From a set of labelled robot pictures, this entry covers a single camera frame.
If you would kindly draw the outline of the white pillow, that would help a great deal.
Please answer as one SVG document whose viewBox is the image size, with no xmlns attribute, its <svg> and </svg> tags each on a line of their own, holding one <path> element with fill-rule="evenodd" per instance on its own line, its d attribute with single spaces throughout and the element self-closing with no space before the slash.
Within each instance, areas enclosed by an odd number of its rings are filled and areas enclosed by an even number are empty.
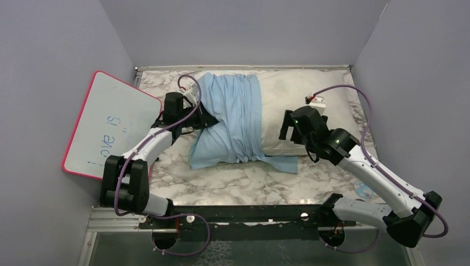
<svg viewBox="0 0 470 266">
<path fill-rule="evenodd" d="M 280 140 L 280 130 L 286 110 L 305 106 L 305 97 L 321 89 L 345 83 L 344 71 L 282 70 L 257 74 L 262 101 L 261 145 L 268 156 L 301 156 L 305 148 L 289 139 Z M 347 99 L 347 89 L 336 88 L 324 92 L 324 115 L 330 129 L 342 128 L 360 137 L 353 112 Z"/>
</svg>

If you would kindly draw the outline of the light blue pillowcase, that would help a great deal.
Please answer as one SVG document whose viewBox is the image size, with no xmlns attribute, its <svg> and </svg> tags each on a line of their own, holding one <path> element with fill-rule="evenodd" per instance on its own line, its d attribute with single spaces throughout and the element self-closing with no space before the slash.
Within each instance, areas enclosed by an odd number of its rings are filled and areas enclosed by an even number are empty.
<svg viewBox="0 0 470 266">
<path fill-rule="evenodd" d="M 198 82 L 201 104 L 218 122 L 202 129 L 192 144 L 192 170 L 262 161 L 281 172 L 297 172 L 297 157 L 267 156 L 262 150 L 262 97 L 255 75 L 205 73 Z"/>
</svg>

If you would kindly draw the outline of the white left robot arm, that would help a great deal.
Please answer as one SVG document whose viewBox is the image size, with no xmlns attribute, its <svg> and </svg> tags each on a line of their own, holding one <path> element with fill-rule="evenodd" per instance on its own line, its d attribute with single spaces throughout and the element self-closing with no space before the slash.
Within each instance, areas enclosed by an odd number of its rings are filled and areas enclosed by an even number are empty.
<svg viewBox="0 0 470 266">
<path fill-rule="evenodd" d="M 113 207 L 120 216 L 128 213 L 152 215 L 158 226 L 172 225 L 172 200 L 150 193 L 151 166 L 176 142 L 184 128 L 201 130 L 217 123 L 217 119 L 196 100 L 179 92 L 167 93 L 164 109 L 149 133 L 131 150 L 106 159 L 100 204 Z"/>
</svg>

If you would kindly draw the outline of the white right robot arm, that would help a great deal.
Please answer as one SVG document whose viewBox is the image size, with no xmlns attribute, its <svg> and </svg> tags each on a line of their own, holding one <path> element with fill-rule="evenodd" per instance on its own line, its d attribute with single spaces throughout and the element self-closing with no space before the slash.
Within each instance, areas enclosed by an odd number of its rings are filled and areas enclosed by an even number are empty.
<svg viewBox="0 0 470 266">
<path fill-rule="evenodd" d="M 414 248 L 437 216 L 442 197 L 406 183 L 374 159 L 359 139 L 342 128 L 328 129 L 327 117 L 317 109 L 303 106 L 286 110 L 279 139 L 303 145 L 313 162 L 327 160 L 369 186 L 383 204 L 356 201 L 333 193 L 320 206 L 320 219 L 329 226 L 336 222 L 359 222 L 385 231 L 397 243 Z"/>
</svg>

